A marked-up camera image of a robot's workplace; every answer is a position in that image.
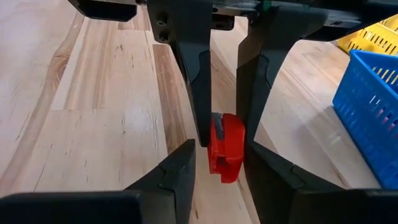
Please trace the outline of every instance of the blue plastic crate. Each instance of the blue plastic crate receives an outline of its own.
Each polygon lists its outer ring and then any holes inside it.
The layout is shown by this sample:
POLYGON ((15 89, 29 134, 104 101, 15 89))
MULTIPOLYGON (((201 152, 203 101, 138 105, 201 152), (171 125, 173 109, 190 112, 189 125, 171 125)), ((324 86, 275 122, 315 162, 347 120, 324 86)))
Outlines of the blue plastic crate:
POLYGON ((335 111, 380 184, 398 189, 398 57, 350 54, 335 111))

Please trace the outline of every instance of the wooden table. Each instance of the wooden table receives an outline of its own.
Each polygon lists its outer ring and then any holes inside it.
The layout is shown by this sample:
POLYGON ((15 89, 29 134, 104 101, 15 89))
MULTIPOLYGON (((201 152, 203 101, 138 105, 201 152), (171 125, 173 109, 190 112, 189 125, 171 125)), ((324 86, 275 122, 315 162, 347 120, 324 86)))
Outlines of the wooden table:
MULTIPOLYGON (((234 113, 245 19, 211 38, 213 108, 234 113)), ((275 81, 258 142, 346 188, 379 187, 331 100, 349 57, 300 41, 275 81)), ((65 0, 0 3, 0 195, 117 190, 197 138, 180 71, 146 10, 128 23, 83 18, 65 0)), ((191 223, 258 223, 244 172, 223 185, 197 147, 191 223)))

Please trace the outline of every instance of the screw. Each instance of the screw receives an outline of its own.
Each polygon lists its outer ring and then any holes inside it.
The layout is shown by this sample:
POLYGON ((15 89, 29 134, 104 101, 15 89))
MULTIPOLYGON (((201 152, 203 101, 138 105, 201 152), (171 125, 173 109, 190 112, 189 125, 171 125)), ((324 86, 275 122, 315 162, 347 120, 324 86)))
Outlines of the screw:
POLYGON ((341 21, 336 21, 336 22, 332 22, 330 25, 331 26, 340 26, 343 22, 341 21))
POLYGON ((169 35, 168 35, 168 33, 166 33, 166 32, 160 33, 160 35, 159 35, 159 40, 160 40, 161 42, 167 42, 167 41, 169 40, 169 35))
POLYGON ((167 14, 159 14, 157 16, 156 24, 158 26, 166 26, 167 25, 167 14))

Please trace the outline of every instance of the wooden surface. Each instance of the wooden surface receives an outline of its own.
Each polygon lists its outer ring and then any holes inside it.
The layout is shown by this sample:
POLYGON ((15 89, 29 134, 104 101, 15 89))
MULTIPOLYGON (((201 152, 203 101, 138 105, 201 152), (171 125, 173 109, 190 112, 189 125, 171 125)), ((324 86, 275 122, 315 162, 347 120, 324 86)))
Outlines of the wooden surface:
MULTIPOLYGON (((213 110, 234 113, 245 19, 211 37, 213 110)), ((345 188, 379 187, 331 100, 349 57, 300 41, 275 81, 256 140, 345 188)), ((197 138, 188 96, 146 10, 127 23, 94 21, 65 0, 0 2, 0 195, 117 190, 197 138)), ((208 173, 197 146, 191 223, 258 223, 244 172, 208 173)))

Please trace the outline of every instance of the yellow basket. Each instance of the yellow basket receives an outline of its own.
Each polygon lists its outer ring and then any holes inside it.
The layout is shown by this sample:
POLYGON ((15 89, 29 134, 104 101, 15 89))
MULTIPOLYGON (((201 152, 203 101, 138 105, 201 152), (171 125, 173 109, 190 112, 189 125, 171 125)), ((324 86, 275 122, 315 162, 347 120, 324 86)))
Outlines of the yellow basket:
POLYGON ((367 50, 374 53, 398 55, 398 33, 374 24, 338 40, 338 45, 346 52, 367 50))
POLYGON ((393 31, 398 32, 398 14, 388 19, 384 19, 383 21, 380 21, 380 24, 383 24, 386 27, 392 29, 393 31))

